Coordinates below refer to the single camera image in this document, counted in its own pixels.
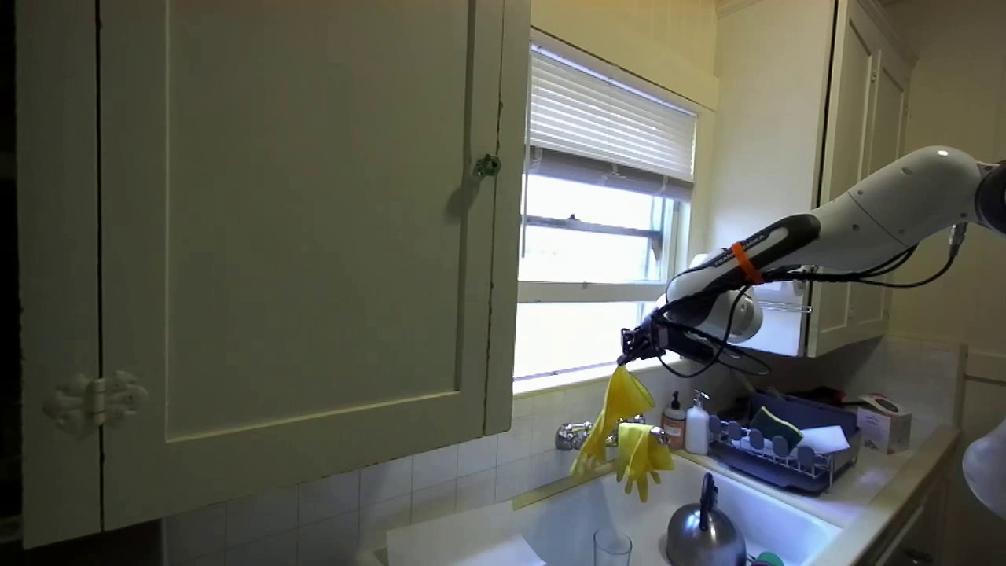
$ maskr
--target countertop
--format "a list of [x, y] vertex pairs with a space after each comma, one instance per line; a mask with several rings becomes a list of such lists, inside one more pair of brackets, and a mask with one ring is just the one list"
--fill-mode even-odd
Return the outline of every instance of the countertop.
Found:
[[729, 476], [743, 485], [773, 490], [776, 500], [805, 509], [837, 527], [841, 534], [829, 544], [827, 562], [844, 566], [857, 562], [869, 544], [882, 534], [882, 527], [903, 520], [903, 509], [916, 492], [922, 492], [924, 482], [936, 472], [936, 464], [952, 453], [955, 426], [943, 421], [916, 417], [911, 442], [903, 453], [857, 450], [857, 463], [819, 497], [801, 497], [764, 487], [710, 456], [687, 456], [692, 463], [706, 464], [717, 476]]

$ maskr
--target glass window pane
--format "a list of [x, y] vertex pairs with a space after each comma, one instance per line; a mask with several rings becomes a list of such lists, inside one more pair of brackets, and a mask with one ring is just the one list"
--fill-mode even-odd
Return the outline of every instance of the glass window pane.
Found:
[[619, 330], [636, 326], [644, 302], [520, 302], [516, 310], [516, 378], [614, 364]]
[[518, 276], [549, 283], [656, 283], [649, 257], [647, 240], [529, 226]]
[[535, 217], [579, 217], [584, 224], [611, 224], [632, 230], [656, 230], [663, 203], [663, 197], [655, 196], [597, 190], [549, 175], [529, 175], [526, 197], [526, 214]]

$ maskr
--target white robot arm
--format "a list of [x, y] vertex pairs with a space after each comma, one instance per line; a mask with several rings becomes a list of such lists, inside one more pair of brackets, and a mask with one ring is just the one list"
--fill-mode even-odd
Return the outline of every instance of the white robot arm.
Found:
[[[759, 326], [756, 304], [745, 298], [748, 286], [773, 281], [869, 283], [947, 226], [952, 226], [950, 266], [968, 224], [1006, 231], [1006, 167], [987, 167], [955, 148], [911, 152], [837, 200], [781, 217], [683, 270], [667, 286], [667, 302], [636, 330], [623, 330], [619, 364], [663, 351], [714, 364], [726, 342], [743, 342]], [[971, 492], [1006, 520], [1006, 421], [966, 450], [961, 467]]]

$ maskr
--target kettle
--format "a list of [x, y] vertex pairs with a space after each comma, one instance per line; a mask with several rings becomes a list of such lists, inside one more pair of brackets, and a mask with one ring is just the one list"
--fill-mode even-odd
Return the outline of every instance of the kettle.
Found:
[[674, 509], [667, 523], [663, 555], [671, 566], [743, 566], [745, 539], [717, 509], [717, 482], [704, 476], [702, 502]]

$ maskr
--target dish rack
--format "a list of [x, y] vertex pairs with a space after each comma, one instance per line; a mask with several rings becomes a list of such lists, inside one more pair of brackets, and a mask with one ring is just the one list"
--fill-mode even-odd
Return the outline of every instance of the dish rack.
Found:
[[[752, 421], [748, 415], [754, 415], [759, 404], [791, 421], [796, 426], [838, 424], [848, 439], [848, 450], [838, 450], [838, 453], [815, 453], [812, 446], [787, 450], [778, 436], [764, 436], [759, 431], [748, 426]], [[798, 490], [798, 492], [822, 492], [844, 467], [856, 464], [857, 426], [856, 426], [856, 415], [837, 404], [791, 399], [791, 395], [754, 395], [748, 412], [734, 417], [714, 417], [710, 456], [764, 485]]]

